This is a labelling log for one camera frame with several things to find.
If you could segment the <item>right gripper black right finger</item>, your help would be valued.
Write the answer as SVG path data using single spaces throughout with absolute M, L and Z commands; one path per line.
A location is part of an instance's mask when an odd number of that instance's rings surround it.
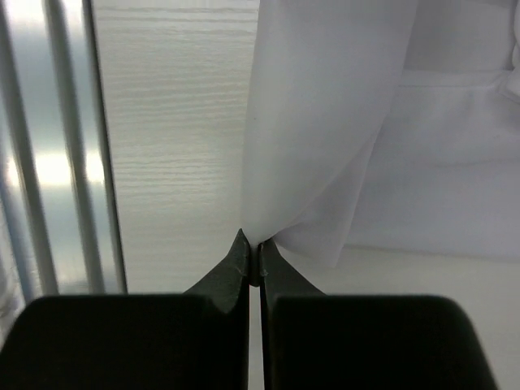
M 431 295 L 327 295 L 258 249 L 268 389 L 494 389 L 474 327 Z

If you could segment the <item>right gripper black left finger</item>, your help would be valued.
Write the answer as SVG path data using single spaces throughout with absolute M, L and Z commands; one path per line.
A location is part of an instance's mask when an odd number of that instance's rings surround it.
M 42 297 L 1 352 L 4 389 L 245 389 L 249 243 L 183 293 Z

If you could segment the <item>white t shirt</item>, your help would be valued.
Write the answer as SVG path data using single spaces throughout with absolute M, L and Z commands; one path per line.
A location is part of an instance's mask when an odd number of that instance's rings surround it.
M 241 226 L 328 264 L 518 259 L 518 2 L 260 2 Z

